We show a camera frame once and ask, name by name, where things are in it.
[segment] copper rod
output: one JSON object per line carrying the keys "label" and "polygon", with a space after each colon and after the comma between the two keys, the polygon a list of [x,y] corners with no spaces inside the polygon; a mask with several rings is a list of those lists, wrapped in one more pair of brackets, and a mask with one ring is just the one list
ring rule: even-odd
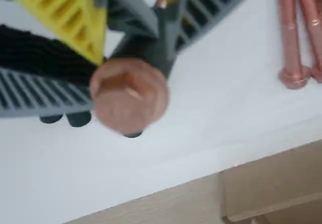
{"label": "copper rod", "polygon": [[287,88],[299,89],[306,85],[309,74],[301,64],[296,0],[279,0],[279,8],[285,61],[279,76]]}
{"label": "copper rod", "polygon": [[322,83],[322,28],[317,3],[316,0],[300,0],[300,5],[314,56],[314,67],[311,70],[311,75]]}

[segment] black textured fabric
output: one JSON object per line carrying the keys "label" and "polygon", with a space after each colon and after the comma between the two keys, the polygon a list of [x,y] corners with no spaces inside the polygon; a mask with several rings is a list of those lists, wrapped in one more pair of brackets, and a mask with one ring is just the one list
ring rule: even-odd
{"label": "black textured fabric", "polygon": [[96,66],[59,40],[0,25],[0,66],[88,86]]}

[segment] hex bolt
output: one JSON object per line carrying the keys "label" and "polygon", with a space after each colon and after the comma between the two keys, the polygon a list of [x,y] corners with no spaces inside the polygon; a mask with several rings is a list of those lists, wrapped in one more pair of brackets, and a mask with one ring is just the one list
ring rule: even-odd
{"label": "hex bolt", "polygon": [[314,66],[311,69],[311,76],[317,82],[322,83],[322,28],[316,0],[300,0],[300,4],[314,55]]}
{"label": "hex bolt", "polygon": [[112,58],[93,74],[91,97],[97,118],[123,135],[141,132],[167,109],[167,80],[138,58]]}
{"label": "hex bolt", "polygon": [[303,88],[309,79],[309,68],[301,64],[296,0],[279,0],[279,9],[285,61],[279,79],[288,89],[296,90]]}

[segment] gray grid panel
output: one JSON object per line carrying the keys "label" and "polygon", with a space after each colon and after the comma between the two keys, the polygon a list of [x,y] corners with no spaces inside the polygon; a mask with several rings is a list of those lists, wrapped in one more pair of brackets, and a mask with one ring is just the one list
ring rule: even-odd
{"label": "gray grid panel", "polygon": [[0,118],[90,111],[87,87],[0,67]]}
{"label": "gray grid panel", "polygon": [[170,57],[190,46],[217,25],[242,0],[179,0],[177,16],[168,21]]}

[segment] ribbed plastic panel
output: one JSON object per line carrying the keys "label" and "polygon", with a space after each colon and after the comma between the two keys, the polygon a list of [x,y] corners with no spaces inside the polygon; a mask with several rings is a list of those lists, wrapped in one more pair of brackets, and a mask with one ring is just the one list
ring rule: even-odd
{"label": "ribbed plastic panel", "polygon": [[109,0],[109,28],[126,34],[158,37],[154,11],[144,0]]}
{"label": "ribbed plastic panel", "polygon": [[92,107],[86,87],[0,67],[0,117],[51,116]]}
{"label": "ribbed plastic panel", "polygon": [[0,117],[91,110],[95,69],[57,40],[0,26]]}
{"label": "ribbed plastic panel", "polygon": [[242,0],[179,0],[169,23],[170,51],[178,53],[220,22]]}
{"label": "ribbed plastic panel", "polygon": [[17,0],[63,42],[102,63],[107,12],[95,0]]}

